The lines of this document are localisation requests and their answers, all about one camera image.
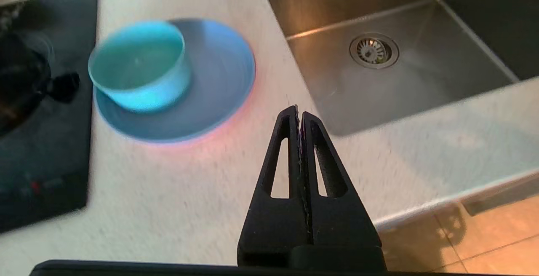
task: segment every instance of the black cooktop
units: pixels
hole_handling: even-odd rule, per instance
[[[14,7],[2,6],[0,13]],[[46,60],[49,78],[78,78],[72,98],[43,95],[0,134],[0,232],[86,205],[92,114],[87,62],[96,45],[97,7],[98,0],[29,0],[12,20],[9,33],[35,60]],[[0,55],[8,53],[6,46],[2,50]],[[0,68],[0,74],[8,70]],[[11,104],[0,102],[5,117],[17,116]]]

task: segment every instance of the tiled floor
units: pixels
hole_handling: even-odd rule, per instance
[[[474,216],[456,204],[380,237],[390,271],[539,275],[539,196]]]

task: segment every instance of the plate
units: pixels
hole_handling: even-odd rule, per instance
[[[120,134],[144,142],[183,142],[210,132],[234,115],[254,85],[254,55],[238,32],[208,19],[169,22],[182,32],[192,65],[191,85],[182,99],[164,111],[134,113],[94,87],[104,120]]]

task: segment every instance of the white countertop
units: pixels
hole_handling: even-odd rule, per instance
[[[294,104],[318,113],[267,0],[100,0],[98,38],[177,17],[217,19],[248,40],[257,65],[248,102],[223,128],[165,147],[120,136],[94,113],[87,208],[1,234],[0,275],[48,259],[235,264],[275,117]],[[538,90],[536,78],[333,142],[386,226],[536,172]]]

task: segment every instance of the sink drain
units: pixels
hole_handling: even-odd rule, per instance
[[[399,57],[397,44],[382,34],[363,34],[350,44],[354,61],[371,69],[383,69],[393,65]]]

